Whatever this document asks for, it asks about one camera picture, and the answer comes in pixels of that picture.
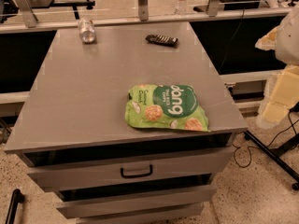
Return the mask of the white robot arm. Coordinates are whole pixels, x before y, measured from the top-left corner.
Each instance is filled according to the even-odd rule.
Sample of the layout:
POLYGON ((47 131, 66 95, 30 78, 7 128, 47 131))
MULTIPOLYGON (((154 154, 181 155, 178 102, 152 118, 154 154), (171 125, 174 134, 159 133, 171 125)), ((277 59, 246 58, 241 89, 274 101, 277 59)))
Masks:
POLYGON ((264 98, 258 109, 257 125, 272 129, 299 102, 299 7, 294 7, 255 47, 273 50, 276 58, 286 64, 282 71, 266 80, 264 98))

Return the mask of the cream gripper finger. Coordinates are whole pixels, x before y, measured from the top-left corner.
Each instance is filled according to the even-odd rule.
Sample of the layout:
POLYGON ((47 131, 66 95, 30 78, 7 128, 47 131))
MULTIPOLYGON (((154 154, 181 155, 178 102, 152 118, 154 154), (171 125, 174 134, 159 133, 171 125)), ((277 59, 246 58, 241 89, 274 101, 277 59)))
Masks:
POLYGON ((257 49, 261 50, 274 50, 276 46, 278 28, 273 28, 270 32, 259 38, 255 44, 257 49))
POLYGON ((256 123, 259 128, 272 129, 299 102, 299 66, 289 64, 279 73, 271 75, 266 81, 263 95, 256 123))

